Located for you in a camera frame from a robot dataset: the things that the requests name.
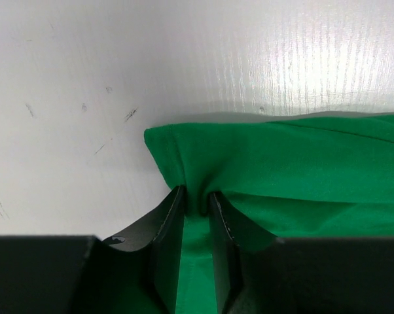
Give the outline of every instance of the green fabric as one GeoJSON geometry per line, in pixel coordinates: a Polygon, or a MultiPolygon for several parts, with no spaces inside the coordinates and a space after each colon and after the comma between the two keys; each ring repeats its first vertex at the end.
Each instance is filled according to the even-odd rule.
{"type": "Polygon", "coordinates": [[[187,186],[177,313],[216,313],[207,193],[279,236],[394,235],[394,115],[145,132],[167,184],[187,186]]]}

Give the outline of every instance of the cloth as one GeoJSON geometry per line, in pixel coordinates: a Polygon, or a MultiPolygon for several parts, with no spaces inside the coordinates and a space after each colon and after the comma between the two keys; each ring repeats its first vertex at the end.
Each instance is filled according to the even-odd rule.
{"type": "Polygon", "coordinates": [[[209,192],[277,236],[394,236],[394,115],[176,124],[145,142],[188,190],[177,313],[216,313],[209,192]]]}

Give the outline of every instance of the folded green cloth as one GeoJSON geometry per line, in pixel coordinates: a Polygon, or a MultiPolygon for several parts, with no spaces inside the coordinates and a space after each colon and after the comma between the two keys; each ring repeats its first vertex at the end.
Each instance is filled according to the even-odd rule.
{"type": "Polygon", "coordinates": [[[209,192],[278,236],[394,236],[394,115],[176,124],[145,142],[188,190],[177,313],[216,313],[209,192]]]}

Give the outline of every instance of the green cloth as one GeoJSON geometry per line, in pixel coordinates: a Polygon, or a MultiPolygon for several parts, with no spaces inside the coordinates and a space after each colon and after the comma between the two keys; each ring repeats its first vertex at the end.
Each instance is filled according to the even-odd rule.
{"type": "Polygon", "coordinates": [[[176,124],[145,142],[188,190],[177,313],[216,313],[209,192],[278,236],[394,235],[394,115],[176,124]]]}

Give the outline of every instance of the scratched white surface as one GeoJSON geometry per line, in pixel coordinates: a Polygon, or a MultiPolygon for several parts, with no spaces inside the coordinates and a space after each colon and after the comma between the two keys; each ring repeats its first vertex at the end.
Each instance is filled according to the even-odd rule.
{"type": "Polygon", "coordinates": [[[318,111],[394,111],[394,0],[0,0],[0,234],[152,209],[145,128],[318,111]]]}

